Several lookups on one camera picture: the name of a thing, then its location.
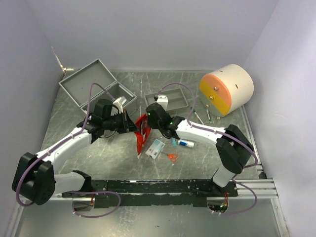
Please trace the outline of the red first aid pouch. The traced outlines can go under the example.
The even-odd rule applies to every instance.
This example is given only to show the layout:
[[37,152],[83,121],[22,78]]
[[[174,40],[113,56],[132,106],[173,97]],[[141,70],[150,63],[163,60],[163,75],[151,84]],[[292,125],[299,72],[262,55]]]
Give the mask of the red first aid pouch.
[[135,122],[135,125],[138,128],[138,130],[134,132],[137,139],[136,149],[137,149],[138,156],[140,156],[142,149],[145,146],[145,143],[151,133],[151,128],[147,125],[147,123],[148,123],[148,116],[146,113],[141,115]]

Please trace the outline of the teal white bandage packet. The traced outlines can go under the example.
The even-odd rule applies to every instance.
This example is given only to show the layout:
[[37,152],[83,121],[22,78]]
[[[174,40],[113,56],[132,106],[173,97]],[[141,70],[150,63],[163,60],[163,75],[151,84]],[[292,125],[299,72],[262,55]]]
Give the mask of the teal white bandage packet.
[[172,146],[177,146],[178,143],[177,143],[177,140],[175,138],[172,138]]

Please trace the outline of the white blue gauze packet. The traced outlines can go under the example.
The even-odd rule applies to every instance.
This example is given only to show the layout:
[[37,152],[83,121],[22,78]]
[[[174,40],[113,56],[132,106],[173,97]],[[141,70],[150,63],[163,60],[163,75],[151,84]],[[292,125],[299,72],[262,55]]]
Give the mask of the white blue gauze packet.
[[162,149],[164,148],[165,144],[158,140],[155,139],[154,142],[150,145],[150,147],[147,149],[147,151],[145,152],[145,154],[149,157],[151,157],[152,159],[156,159],[157,156],[159,155],[159,153],[162,151]]

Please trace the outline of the orange small scissors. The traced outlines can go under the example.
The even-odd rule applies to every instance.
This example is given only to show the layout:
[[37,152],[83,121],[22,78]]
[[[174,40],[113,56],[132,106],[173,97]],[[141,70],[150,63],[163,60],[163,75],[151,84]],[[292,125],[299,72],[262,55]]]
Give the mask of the orange small scissors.
[[162,154],[166,155],[171,162],[176,162],[178,155],[176,153],[165,153],[165,152],[161,152]]

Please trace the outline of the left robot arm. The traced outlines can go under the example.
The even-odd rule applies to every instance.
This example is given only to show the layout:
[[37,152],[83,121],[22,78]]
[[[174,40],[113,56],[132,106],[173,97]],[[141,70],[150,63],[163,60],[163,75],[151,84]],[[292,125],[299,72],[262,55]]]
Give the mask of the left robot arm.
[[80,197],[91,194],[92,178],[89,175],[79,170],[56,175],[55,171],[70,155],[91,145],[107,130],[119,134],[138,131],[125,109],[112,115],[113,108],[118,109],[118,106],[110,100],[100,99],[94,111],[87,113],[66,137],[36,154],[27,152],[21,156],[12,182],[16,201],[21,206],[24,203],[20,197],[27,198],[31,204],[42,205],[59,193],[74,192]]

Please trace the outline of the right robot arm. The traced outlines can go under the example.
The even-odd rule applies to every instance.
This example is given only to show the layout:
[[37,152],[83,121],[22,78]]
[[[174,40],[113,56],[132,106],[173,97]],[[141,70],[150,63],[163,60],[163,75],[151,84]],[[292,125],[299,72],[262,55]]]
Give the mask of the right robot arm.
[[244,168],[258,163],[252,144],[233,124],[226,128],[210,127],[184,117],[172,117],[157,102],[149,105],[146,113],[149,127],[158,129],[167,139],[188,140],[216,147],[221,165],[209,185],[214,196],[221,196],[226,191],[227,184],[242,173]]

